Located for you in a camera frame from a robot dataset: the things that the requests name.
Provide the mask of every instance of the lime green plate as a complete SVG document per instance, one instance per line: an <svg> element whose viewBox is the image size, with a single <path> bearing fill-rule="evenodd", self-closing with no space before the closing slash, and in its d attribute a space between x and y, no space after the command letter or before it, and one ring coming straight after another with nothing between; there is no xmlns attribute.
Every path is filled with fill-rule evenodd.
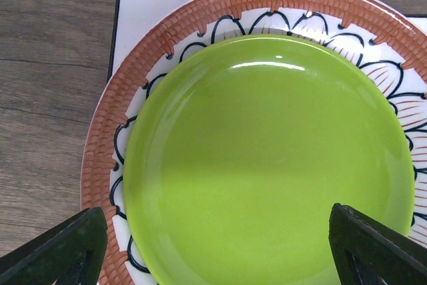
<svg viewBox="0 0 427 285"><path fill-rule="evenodd" d="M339 284L335 202L407 234L408 144L355 66L293 37L211 45L138 115L124 168L131 234L161 285Z"/></svg>

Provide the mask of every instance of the wooden table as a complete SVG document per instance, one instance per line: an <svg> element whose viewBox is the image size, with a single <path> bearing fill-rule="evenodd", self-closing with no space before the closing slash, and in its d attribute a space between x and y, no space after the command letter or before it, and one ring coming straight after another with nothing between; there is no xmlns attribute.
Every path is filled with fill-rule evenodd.
<svg viewBox="0 0 427 285"><path fill-rule="evenodd" d="M427 14L427 0L383 0ZM0 0L0 256L79 211L115 0Z"/></svg>

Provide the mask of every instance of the plate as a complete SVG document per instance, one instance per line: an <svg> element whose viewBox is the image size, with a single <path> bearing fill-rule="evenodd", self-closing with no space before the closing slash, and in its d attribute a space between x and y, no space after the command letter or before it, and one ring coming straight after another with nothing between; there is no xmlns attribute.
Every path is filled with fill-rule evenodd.
<svg viewBox="0 0 427 285"><path fill-rule="evenodd" d="M394 108L411 150L416 197L409 237L427 244L427 36L377 0L191 0L128 55L105 88L89 128L81 206L101 206L107 218L101 284L157 284L136 250L123 205L124 155L146 97L180 61L243 33L312 39L375 82Z"/></svg>
<svg viewBox="0 0 427 285"><path fill-rule="evenodd" d="M413 177L394 111L356 66L259 35L209 46L162 81L129 138L123 183L160 284L339 285L332 206L408 234Z"/></svg>

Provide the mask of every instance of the green plate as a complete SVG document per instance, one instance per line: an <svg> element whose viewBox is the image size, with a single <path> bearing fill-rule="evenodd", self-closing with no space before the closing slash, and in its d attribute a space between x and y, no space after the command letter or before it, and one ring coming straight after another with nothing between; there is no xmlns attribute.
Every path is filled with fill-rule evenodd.
<svg viewBox="0 0 427 285"><path fill-rule="evenodd" d="M293 37L222 41L138 115L124 168L131 234L161 285L339 284L335 202L407 234L408 144L355 66Z"/></svg>

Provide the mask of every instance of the decorative plate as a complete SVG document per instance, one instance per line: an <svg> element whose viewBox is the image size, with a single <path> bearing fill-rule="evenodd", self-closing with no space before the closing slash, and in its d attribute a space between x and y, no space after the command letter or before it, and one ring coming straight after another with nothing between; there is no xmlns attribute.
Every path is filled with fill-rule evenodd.
<svg viewBox="0 0 427 285"><path fill-rule="evenodd" d="M136 250L123 206L127 139L161 79L212 43L256 33L293 35L343 55L378 87L408 140L415 173L409 237L427 246L427 35L377 0L192 0L156 25L111 78L87 137L81 207L101 206L108 246L104 284L157 284Z"/></svg>

